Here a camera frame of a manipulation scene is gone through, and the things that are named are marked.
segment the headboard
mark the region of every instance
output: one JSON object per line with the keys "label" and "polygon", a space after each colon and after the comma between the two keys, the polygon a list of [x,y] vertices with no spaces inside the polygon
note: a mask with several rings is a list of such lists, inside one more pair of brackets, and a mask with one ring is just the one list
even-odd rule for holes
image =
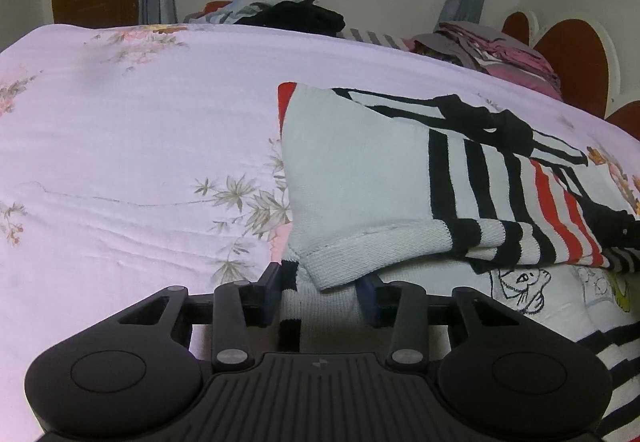
{"label": "headboard", "polygon": [[516,10],[502,32],[542,54],[560,77],[565,103],[606,119],[640,140],[640,102],[606,117],[607,103],[620,94],[620,66],[609,34],[587,15],[566,15],[539,29],[536,15]]}

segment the bed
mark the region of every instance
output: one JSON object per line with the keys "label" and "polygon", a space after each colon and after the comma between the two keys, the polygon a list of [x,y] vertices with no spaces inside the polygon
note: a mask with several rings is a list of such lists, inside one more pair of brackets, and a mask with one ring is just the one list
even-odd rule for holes
{"label": "bed", "polygon": [[[479,72],[393,47],[245,26],[36,29],[0,54],[0,439],[41,434],[22,387],[49,346],[163,287],[211,292],[257,279],[281,259],[296,219],[276,94],[290,81],[420,99],[456,93],[492,112],[510,109],[588,152],[621,209],[640,212],[635,139]],[[592,348],[615,384],[601,435],[640,436],[634,275],[569,265],[476,275],[446,261],[428,276],[419,269],[408,264],[403,279],[432,294],[474,287]],[[202,357],[204,335],[191,343]],[[434,343],[431,356],[446,351]]]}

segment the striped sweater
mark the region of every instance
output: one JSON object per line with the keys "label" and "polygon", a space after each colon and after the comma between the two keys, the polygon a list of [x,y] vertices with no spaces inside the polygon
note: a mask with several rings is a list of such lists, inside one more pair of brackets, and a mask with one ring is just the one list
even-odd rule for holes
{"label": "striped sweater", "polygon": [[[403,219],[390,210],[384,223],[362,223],[336,241],[322,239],[321,245],[300,253],[319,289],[353,281],[394,263],[398,256],[405,259],[448,253],[470,260],[479,272],[556,263],[633,271],[640,263],[640,252],[635,249],[638,223],[626,211],[610,209],[590,198],[588,191],[593,193],[602,177],[588,166],[587,157],[559,139],[532,130],[509,111],[491,113],[466,105],[455,95],[410,100],[357,90],[321,91],[296,84],[280,87],[281,110],[294,93],[304,93],[292,99],[294,112],[301,114],[295,126],[305,123],[294,135],[319,127],[324,118],[324,129],[317,132],[320,136],[343,135],[347,141],[357,134],[359,137],[351,141],[356,145],[363,143],[369,129],[384,123],[388,135],[398,139],[391,145],[380,143],[388,139],[379,134],[367,139],[363,146],[372,162],[376,157],[378,162],[385,162],[383,150],[391,146],[404,150],[404,163],[399,167],[396,161],[389,162],[390,167],[410,174],[420,166],[420,180],[404,178],[405,184],[393,188],[397,191],[404,185],[403,191],[419,197],[423,203],[420,213],[410,213]],[[351,130],[336,129],[335,117],[341,113],[353,116],[344,124]],[[302,146],[306,148],[302,155],[314,158],[318,154],[315,150],[322,148],[322,144],[310,145],[300,139],[292,148],[292,141],[286,140],[286,129],[287,120],[284,156],[287,150],[297,152]],[[371,148],[376,143],[380,144],[380,155]],[[365,159],[346,162],[362,164]],[[291,167],[287,168],[291,185]],[[378,172],[372,166],[368,170],[370,175]],[[350,184],[372,191],[375,182],[364,180],[365,174],[345,172],[344,176],[353,177]],[[300,177],[308,189],[323,174],[308,170]],[[607,188],[600,187],[595,193],[606,192]],[[292,195],[294,216],[296,200]],[[379,206],[380,202],[369,204]],[[356,216],[362,211],[353,210]],[[371,254],[375,262],[354,255],[356,246]],[[326,268],[327,260],[332,261],[333,269]]]}
{"label": "striped sweater", "polygon": [[[611,442],[640,434],[640,362],[625,352],[640,354],[631,346],[640,327],[599,328],[582,291],[567,296],[576,294],[577,267],[631,271],[638,259],[633,217],[616,207],[615,189],[581,151],[457,96],[421,101],[286,83],[278,98],[294,223],[283,259],[280,349],[376,345],[351,285],[371,271],[433,294],[469,285],[494,295],[501,281],[513,300],[505,303],[538,314],[610,369],[614,396],[598,433]],[[549,269],[564,263],[576,265]],[[533,268],[540,266],[549,271]],[[573,284],[565,281],[545,304],[541,289],[551,278]],[[442,343],[445,336],[433,346]]]}

